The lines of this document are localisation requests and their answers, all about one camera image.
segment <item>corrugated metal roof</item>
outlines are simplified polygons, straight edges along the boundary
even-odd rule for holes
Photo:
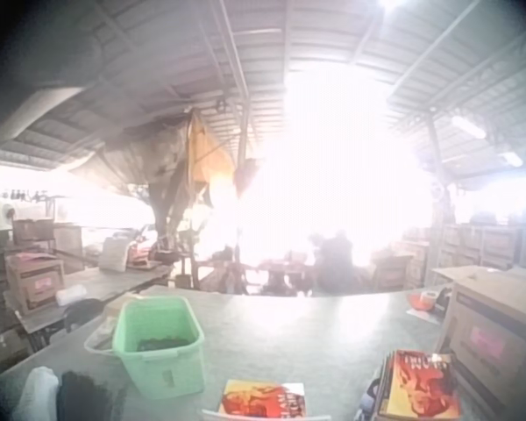
[[[455,174],[505,166],[503,142],[526,160],[526,22],[503,2],[408,0],[383,13],[377,0],[96,0],[78,25],[102,47],[100,81],[5,142],[0,161],[55,168],[137,118],[187,106],[235,151],[242,87],[215,19],[221,5],[251,98],[250,154],[281,135],[285,75],[334,62],[395,87],[385,119],[421,159],[434,107]],[[452,126],[457,112],[484,122],[487,140]]]

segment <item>tarp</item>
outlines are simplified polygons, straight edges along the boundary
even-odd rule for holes
[[[72,173],[121,195],[144,198],[159,237],[172,231],[197,186],[231,179],[234,163],[198,111],[126,129]]]

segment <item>yellow tarp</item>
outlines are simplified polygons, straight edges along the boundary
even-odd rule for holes
[[[214,182],[216,179],[231,180],[234,162],[216,138],[205,129],[196,112],[191,116],[188,136],[189,180]]]

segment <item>chair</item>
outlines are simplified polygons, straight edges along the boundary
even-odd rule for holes
[[[67,333],[72,331],[72,326],[76,325],[80,327],[99,316],[103,311],[104,305],[103,302],[95,298],[88,298],[70,304],[67,309],[64,310],[64,328]]]

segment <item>workbench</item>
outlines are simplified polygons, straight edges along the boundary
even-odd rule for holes
[[[65,288],[74,285],[83,285],[88,294],[86,298],[95,298],[103,302],[117,298],[127,291],[137,291],[148,288],[155,281],[167,276],[171,267],[158,266],[152,270],[129,269],[125,272],[111,272],[99,268],[90,268],[64,276]],[[64,310],[66,307],[48,305],[41,310],[30,314],[23,314],[18,307],[18,302],[8,290],[4,292],[4,300],[12,309],[19,323],[27,333],[33,351],[48,345],[50,334],[58,331],[63,325]]]
[[[154,286],[146,296],[186,297],[204,331],[206,386],[201,394],[145,401],[116,357],[87,353],[82,344],[92,321],[0,375],[0,402],[17,404],[35,367],[58,376],[68,370],[91,375],[113,391],[128,385],[123,420],[197,420],[217,410],[229,379],[303,382],[309,416],[352,421],[374,370],[395,349],[433,352],[441,326],[406,314],[406,292],[327,298],[232,296]],[[483,420],[462,394],[463,420]]]

